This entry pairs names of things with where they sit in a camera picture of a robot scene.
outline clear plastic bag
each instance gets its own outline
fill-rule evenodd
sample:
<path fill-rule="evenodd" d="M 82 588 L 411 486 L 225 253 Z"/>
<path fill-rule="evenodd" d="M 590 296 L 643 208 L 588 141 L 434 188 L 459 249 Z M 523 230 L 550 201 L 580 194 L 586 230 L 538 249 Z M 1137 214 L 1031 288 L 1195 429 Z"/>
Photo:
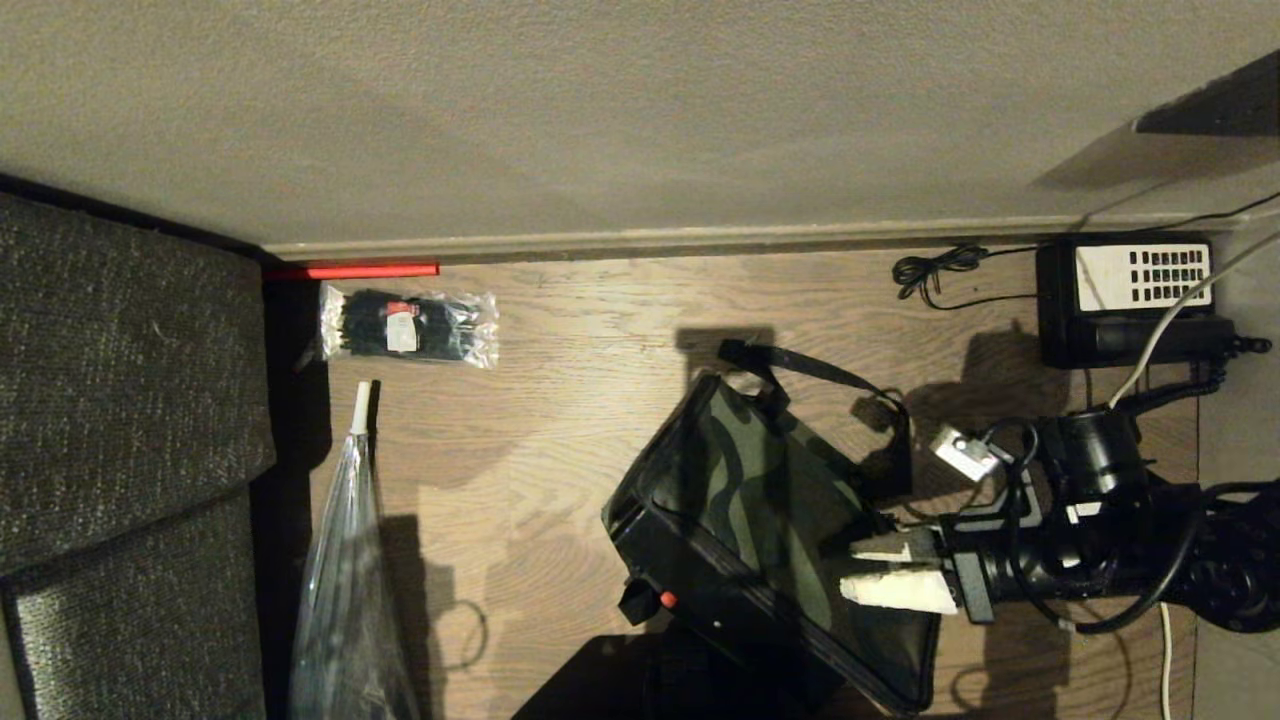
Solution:
<path fill-rule="evenodd" d="M 429 292 L 406 297 L 379 290 L 320 290 L 321 359 L 384 355 L 428 363 L 498 365 L 498 304 L 493 293 Z"/>
<path fill-rule="evenodd" d="M 324 520 L 307 553 L 289 678 L 293 720 L 417 720 L 383 571 L 360 383 Z"/>

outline black bag strap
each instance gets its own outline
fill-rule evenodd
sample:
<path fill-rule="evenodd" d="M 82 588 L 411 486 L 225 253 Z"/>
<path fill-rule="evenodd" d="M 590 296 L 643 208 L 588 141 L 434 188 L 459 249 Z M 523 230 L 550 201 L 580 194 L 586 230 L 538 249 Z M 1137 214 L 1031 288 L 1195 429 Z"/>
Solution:
<path fill-rule="evenodd" d="M 860 492 L 869 500 L 909 495 L 911 492 L 911 416 L 896 397 L 876 387 L 861 375 L 855 375 L 844 368 L 809 357 L 799 352 L 773 347 L 771 345 L 751 345 L 742 340 L 721 342 L 719 359 L 735 365 L 769 383 L 768 395 L 760 398 L 762 410 L 777 416 L 791 404 L 791 397 L 773 374 L 773 368 L 810 375 L 829 383 L 864 389 L 884 401 L 893 414 L 893 437 L 884 451 L 891 462 L 890 477 L 881 487 L 863 487 Z"/>

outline red rod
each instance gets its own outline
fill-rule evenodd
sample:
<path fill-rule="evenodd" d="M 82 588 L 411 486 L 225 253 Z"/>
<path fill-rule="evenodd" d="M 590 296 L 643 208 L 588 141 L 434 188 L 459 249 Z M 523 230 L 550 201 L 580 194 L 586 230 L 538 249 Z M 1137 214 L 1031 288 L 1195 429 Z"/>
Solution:
<path fill-rule="evenodd" d="M 348 265 L 344 268 L 282 268 L 262 273 L 265 281 L 346 281 L 355 278 L 419 278 L 440 274 L 439 263 L 421 265 Z"/>

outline plug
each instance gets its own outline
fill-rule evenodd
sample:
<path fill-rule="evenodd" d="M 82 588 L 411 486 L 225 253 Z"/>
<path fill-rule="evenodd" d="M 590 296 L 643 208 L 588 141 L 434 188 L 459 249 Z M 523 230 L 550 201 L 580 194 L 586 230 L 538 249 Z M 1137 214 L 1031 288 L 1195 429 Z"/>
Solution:
<path fill-rule="evenodd" d="M 1000 459 L 991 452 L 991 447 L 986 442 L 972 438 L 946 424 L 942 425 L 942 430 L 938 432 L 938 437 L 933 439 L 929 450 L 940 460 L 975 483 L 989 475 L 1000 464 Z"/>

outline wooden floor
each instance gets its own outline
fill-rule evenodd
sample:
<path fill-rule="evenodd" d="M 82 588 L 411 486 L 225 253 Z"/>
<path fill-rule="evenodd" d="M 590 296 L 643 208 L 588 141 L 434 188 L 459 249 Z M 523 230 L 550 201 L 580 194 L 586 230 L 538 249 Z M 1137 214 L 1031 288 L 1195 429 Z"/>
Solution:
<path fill-rule="evenodd" d="M 636 633 L 617 611 L 625 569 L 600 507 L 721 337 L 755 337 L 901 389 L 919 446 L 937 423 L 1057 414 L 1100 402 L 1123 373 L 1038 363 L 1034 301 L 957 313 L 896 300 L 901 252 L 818 252 L 445 268 L 440 278 L 346 283 L 412 293 L 489 290 L 502 310 L 493 372 L 346 359 L 330 366 L 334 437 L 356 382 L 381 380 L 376 456 L 390 584 L 424 710 L 434 720 L 534 716 L 526 702 L 600 635 Z M 940 300 L 1034 290 L 1030 254 L 943 278 Z M 1172 379 L 1157 369 L 1155 382 Z M 791 377 L 797 415 L 852 457 L 883 443 L 858 393 Z M 1196 404 L 1143 418 L 1143 450 L 1196 480 Z M 312 474 L 319 518 L 337 448 Z M 969 491 L 918 454 L 920 512 Z M 1107 615 L 1124 601 L 1080 610 Z M 1068 637 L 1023 603 L 991 628 L 947 618 L 929 714 L 1158 717 L 1157 612 L 1115 635 Z M 1194 619 L 1172 609 L 1174 715 L 1190 714 Z M 847 692 L 824 717 L 868 716 Z"/>

